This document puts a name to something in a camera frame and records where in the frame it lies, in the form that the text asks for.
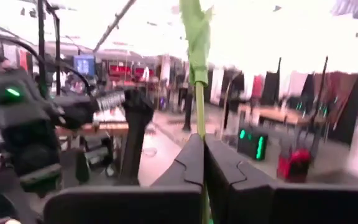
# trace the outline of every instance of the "ceiling beam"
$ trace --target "ceiling beam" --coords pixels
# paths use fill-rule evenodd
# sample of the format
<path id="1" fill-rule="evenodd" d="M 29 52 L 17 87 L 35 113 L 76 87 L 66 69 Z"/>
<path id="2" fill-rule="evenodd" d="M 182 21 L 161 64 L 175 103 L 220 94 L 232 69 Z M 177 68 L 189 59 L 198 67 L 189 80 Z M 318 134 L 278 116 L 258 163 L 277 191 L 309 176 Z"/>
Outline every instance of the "ceiling beam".
<path id="1" fill-rule="evenodd" d="M 5 33 L 7 33 L 7 34 L 10 34 L 10 35 L 12 35 L 13 37 L 15 37 L 15 38 L 17 38 L 17 39 L 19 39 L 19 40 L 24 40 L 24 41 L 30 43 L 31 45 L 34 45 L 32 42 L 30 42 L 30 41 L 28 41 L 28 40 L 25 40 L 24 38 L 22 38 L 22 37 L 16 35 L 15 33 L 11 32 L 10 30 L 5 29 L 5 28 L 3 28 L 3 27 L 1 27 L 1 26 L 0 26 L 0 31 L 5 32 Z"/>
<path id="2" fill-rule="evenodd" d="M 106 39 L 109 37 L 111 31 L 118 26 L 119 21 L 124 17 L 124 15 L 127 13 L 129 8 L 136 2 L 136 0 L 129 0 L 127 4 L 124 6 L 122 11 L 119 14 L 116 14 L 116 19 L 112 24 L 110 24 L 104 34 L 102 35 L 102 38 L 100 38 L 98 44 L 96 44 L 96 47 L 93 49 L 93 52 L 96 53 L 100 46 L 106 41 Z"/>

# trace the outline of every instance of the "black box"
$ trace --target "black box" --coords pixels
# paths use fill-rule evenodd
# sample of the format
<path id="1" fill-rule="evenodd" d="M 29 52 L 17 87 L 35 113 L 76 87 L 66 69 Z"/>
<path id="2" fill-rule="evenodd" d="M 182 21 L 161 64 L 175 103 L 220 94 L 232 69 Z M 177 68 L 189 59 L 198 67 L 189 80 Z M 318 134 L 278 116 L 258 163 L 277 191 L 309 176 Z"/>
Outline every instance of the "black box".
<path id="1" fill-rule="evenodd" d="M 240 127 L 237 151 L 251 157 L 253 160 L 262 161 L 265 159 L 267 138 L 266 134 Z"/>

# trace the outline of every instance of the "wooden workbench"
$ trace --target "wooden workbench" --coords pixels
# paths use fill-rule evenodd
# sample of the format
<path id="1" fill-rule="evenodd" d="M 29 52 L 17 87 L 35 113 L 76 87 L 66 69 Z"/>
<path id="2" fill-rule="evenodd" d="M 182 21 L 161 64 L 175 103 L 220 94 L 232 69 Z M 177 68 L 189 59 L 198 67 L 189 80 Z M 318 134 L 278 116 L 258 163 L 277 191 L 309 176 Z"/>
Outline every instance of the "wooden workbench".
<path id="1" fill-rule="evenodd" d="M 100 132 L 108 133 L 109 135 L 126 135 L 128 133 L 128 123 L 125 120 L 123 113 L 117 109 L 114 114 L 103 112 L 95 114 L 93 120 L 94 124 L 86 124 L 79 130 L 69 130 L 61 127 L 56 128 L 56 133 L 59 136 L 72 135 L 93 135 Z"/>
<path id="2" fill-rule="evenodd" d="M 251 108 L 249 105 L 240 104 L 238 108 L 239 114 L 245 113 L 249 114 Z M 285 123 L 291 125 L 298 125 L 298 126 L 307 126 L 311 121 L 311 115 L 303 115 L 300 111 L 293 110 L 293 109 L 284 109 L 277 106 L 256 106 L 253 110 L 253 114 L 257 114 L 257 116 L 269 119 L 272 121 L 277 121 L 278 123 Z M 326 119 L 317 116 L 314 119 L 315 123 L 323 124 Z"/>

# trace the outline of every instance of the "ceiling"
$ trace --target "ceiling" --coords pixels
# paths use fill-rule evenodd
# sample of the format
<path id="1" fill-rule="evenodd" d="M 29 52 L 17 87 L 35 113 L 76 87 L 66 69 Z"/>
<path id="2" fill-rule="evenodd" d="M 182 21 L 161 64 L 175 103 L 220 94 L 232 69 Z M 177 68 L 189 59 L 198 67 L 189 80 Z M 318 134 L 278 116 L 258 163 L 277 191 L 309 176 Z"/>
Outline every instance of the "ceiling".
<path id="1" fill-rule="evenodd" d="M 187 43 L 178 2 L 137 0 L 100 51 L 128 49 L 143 55 L 169 53 L 185 58 Z M 91 50 L 127 0 L 49 0 L 49 3 L 61 7 L 57 12 L 61 20 L 61 42 L 74 50 L 76 46 Z M 254 42 L 268 42 L 272 32 L 282 39 L 321 32 L 321 29 L 325 32 L 341 29 L 341 33 L 354 35 L 358 32 L 358 21 L 354 20 L 358 19 L 358 0 L 201 0 L 203 9 L 212 5 L 211 54 L 215 55 L 231 54 L 239 46 L 250 50 L 255 47 L 251 46 Z M 37 18 L 27 13 L 20 15 L 23 8 L 31 11 L 34 7 L 33 0 L 0 0 L 0 26 L 37 44 Z M 332 15 L 340 19 L 331 19 Z M 53 42 L 54 35 L 53 18 L 47 15 L 45 40 Z"/>

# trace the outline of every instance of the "blue screen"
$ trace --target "blue screen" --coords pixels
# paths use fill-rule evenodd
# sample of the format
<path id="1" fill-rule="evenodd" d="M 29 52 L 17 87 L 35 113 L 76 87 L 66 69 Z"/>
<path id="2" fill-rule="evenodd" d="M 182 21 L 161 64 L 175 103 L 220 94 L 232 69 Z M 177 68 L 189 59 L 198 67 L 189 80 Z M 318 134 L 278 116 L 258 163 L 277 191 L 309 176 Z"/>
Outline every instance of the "blue screen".
<path id="1" fill-rule="evenodd" d="M 82 74 L 94 75 L 94 55 L 74 56 L 74 68 Z"/>

